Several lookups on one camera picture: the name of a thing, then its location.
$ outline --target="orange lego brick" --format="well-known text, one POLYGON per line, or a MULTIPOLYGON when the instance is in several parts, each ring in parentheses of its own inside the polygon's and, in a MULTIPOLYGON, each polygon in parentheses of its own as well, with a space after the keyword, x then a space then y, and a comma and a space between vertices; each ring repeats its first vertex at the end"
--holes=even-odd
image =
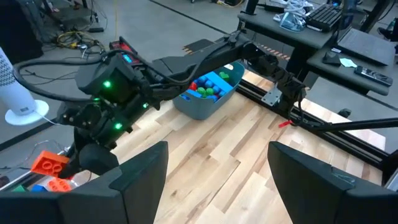
POLYGON ((49 151, 42 151, 40 155, 36 158, 35 162, 30 168, 30 171, 50 175, 52 177, 58 177, 58 174, 68 163, 69 158, 65 156, 57 155, 56 153, 49 151))
POLYGON ((53 192, 68 192, 72 190, 72 187, 66 180, 53 178, 47 184, 47 188, 53 192))

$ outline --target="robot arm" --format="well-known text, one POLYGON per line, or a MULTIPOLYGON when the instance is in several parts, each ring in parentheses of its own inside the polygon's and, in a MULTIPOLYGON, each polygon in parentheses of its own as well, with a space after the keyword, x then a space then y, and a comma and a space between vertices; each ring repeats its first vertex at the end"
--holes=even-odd
POLYGON ((95 62, 62 62, 84 65, 75 77, 78 88, 90 99, 71 99, 38 90, 27 83, 19 71, 43 61, 30 61, 16 67, 16 80, 28 90, 64 101, 58 110, 58 122, 74 126, 74 140, 67 156, 68 165, 59 177, 67 178, 82 170, 101 175, 118 166, 110 150, 125 132, 151 107, 171 100, 186 91, 194 79, 238 59, 245 59, 264 77, 277 82, 291 106, 304 97, 304 85, 294 75, 277 66, 277 59, 267 55, 240 31, 226 35, 220 42, 184 57, 165 57, 146 62, 135 52, 112 50, 95 62))

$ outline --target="wooden tabletop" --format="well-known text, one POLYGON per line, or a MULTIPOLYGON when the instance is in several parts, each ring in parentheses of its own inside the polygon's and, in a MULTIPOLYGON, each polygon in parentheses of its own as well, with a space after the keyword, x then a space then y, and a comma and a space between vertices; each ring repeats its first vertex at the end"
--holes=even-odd
MULTIPOLYGON (((266 90, 272 86, 251 72, 244 79, 266 90)), ((303 108, 327 121, 347 121, 308 100, 303 108)), ((185 116, 168 101, 160 111, 148 111, 131 134, 118 140, 113 153, 122 163, 160 140, 169 142, 167 180, 156 223, 291 223, 271 176, 269 141, 280 141, 381 183, 379 170, 302 128, 278 128, 284 121, 239 93, 204 121, 185 116)), ((380 134, 352 133, 384 148, 385 138, 380 134)))

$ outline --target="laptop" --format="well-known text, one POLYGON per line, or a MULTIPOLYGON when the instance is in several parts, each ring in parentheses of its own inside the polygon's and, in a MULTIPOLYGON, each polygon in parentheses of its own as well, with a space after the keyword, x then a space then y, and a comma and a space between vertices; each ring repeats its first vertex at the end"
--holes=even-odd
POLYGON ((344 0, 343 11, 338 29, 337 48, 365 61, 392 65, 395 46, 393 43, 352 28, 353 21, 363 17, 356 10, 356 0, 344 0))

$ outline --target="green led light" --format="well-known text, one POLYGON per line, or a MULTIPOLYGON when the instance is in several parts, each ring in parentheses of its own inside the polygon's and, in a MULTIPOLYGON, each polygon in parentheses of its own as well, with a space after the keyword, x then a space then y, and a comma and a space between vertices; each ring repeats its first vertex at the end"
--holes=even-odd
POLYGON ((114 128, 117 129, 117 130, 121 129, 122 127, 123 127, 123 125, 121 123, 116 123, 114 125, 114 128))
POLYGON ((112 83, 109 82, 109 81, 105 81, 105 82, 102 83, 102 84, 105 86, 105 88, 111 88, 111 86, 112 86, 112 83))

